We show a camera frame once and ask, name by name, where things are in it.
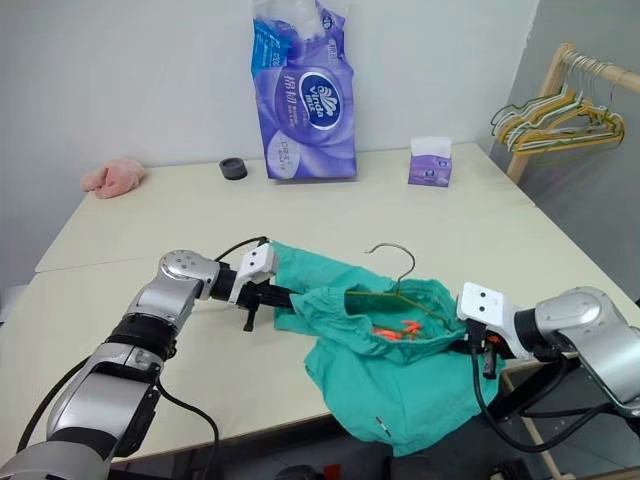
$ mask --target pink cloth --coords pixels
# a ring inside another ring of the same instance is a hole
[[[98,198],[117,197],[136,188],[144,175],[144,167],[136,160],[118,158],[82,177],[82,188],[85,192],[95,191]]]

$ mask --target orange object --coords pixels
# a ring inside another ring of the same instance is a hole
[[[403,320],[402,323],[407,326],[404,331],[409,335],[411,340],[414,340],[416,335],[422,331],[422,324],[415,320]]]
[[[391,340],[392,342],[396,342],[398,340],[402,340],[404,337],[403,332],[394,332],[393,330],[386,330],[384,328],[374,328],[373,333],[375,335],[379,335],[381,337],[386,338],[387,340]]]

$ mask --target tissue box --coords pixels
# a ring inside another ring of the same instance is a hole
[[[410,184],[448,187],[452,170],[451,138],[420,137],[411,139]]]

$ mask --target logo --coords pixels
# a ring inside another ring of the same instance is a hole
[[[329,30],[331,29],[331,27],[333,27],[333,18],[331,17],[331,15],[327,14],[322,18],[322,26],[325,30]]]
[[[327,77],[315,72],[300,78],[300,97],[309,114],[309,122],[319,130],[328,130],[340,119],[340,96]]]

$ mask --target purple tissue package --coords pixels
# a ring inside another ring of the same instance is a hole
[[[269,178],[356,176],[344,17],[314,0],[254,0],[254,12],[251,73]]]
[[[450,138],[420,137],[411,139],[410,184],[448,187],[452,170]]]

